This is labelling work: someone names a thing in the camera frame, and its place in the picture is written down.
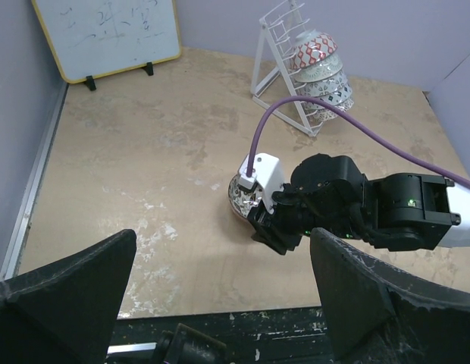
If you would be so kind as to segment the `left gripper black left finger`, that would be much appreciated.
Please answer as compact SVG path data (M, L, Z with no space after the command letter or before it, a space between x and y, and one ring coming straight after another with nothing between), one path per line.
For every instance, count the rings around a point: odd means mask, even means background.
M136 233L0 281L0 363L103 363L136 255Z

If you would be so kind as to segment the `red patterned bowl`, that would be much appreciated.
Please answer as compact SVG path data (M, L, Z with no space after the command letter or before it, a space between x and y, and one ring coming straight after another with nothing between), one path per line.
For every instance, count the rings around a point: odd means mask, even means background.
M348 77L343 70L323 80L306 83L296 92L304 96L326 96L335 93L348 84Z

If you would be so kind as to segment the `green and white bowl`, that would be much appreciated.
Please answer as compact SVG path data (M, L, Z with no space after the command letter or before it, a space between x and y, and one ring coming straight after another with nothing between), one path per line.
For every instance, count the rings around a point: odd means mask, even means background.
M303 68L293 75L293 79L299 83L317 82L329 78L343 68L343 62L337 53L326 57L316 64Z

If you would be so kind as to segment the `grey patterned bowl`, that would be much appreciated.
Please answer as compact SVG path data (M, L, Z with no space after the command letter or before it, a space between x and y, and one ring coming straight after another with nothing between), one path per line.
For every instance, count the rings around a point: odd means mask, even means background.
M230 207L235 215L247 220L252 208L257 207L262 201L262 189L259 185L251 192L242 190L239 185L240 174L232 177L228 186L228 199Z

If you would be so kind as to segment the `dark blue triangle-pattern bowl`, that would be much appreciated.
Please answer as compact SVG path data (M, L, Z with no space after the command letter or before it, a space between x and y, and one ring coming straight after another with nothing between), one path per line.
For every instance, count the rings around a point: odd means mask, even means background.
M290 59L290 69L310 67L332 55L338 46L333 37L317 30L306 30L296 36Z

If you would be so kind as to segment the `white bowl with maroon pattern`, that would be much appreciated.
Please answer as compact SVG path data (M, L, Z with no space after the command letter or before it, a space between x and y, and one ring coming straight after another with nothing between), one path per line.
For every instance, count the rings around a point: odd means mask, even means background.
M336 105L336 108L338 108L341 111L348 111L352 108L353 105L354 105L354 101L351 98L349 98L345 102L339 105ZM319 124L321 122L329 121L337 117L338 117L338 114L334 113L331 110L323 108L320 111L316 112L314 115L311 115L309 117L309 122L312 124Z

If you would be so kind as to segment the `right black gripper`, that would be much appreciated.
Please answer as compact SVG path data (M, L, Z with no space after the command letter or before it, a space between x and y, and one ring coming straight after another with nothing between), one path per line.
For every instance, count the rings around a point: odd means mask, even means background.
M309 236L315 227L315 215L302 201L302 194L291 184L283 184L282 191L272 193L272 213L261 201L252 207L247 220L255 229L252 239L263 243L280 255L294 251L303 236Z

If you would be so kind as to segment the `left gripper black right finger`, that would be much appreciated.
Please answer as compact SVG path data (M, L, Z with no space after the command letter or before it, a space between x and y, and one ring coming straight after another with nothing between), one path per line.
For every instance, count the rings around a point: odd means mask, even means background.
M322 228L312 268L338 363L470 363L470 293L427 281Z

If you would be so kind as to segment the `light blue patterned bowl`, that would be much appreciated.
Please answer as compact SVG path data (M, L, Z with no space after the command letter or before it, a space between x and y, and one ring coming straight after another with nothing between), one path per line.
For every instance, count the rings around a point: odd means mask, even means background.
M318 100L322 102L326 102L329 105L336 106L347 99L349 99L353 94L353 90L351 88L342 88L341 90L337 90L334 93L328 93L327 95L319 96Z

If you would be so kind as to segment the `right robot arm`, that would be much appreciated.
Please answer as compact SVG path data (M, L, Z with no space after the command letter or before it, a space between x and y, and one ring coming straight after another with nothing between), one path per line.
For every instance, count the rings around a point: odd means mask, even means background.
M253 239L283 255L324 228L342 239L389 251L470 247L470 189L431 174L398 173L369 180L345 155L316 154L290 181L280 161L260 153L252 175L243 163L239 187L259 191L249 210Z

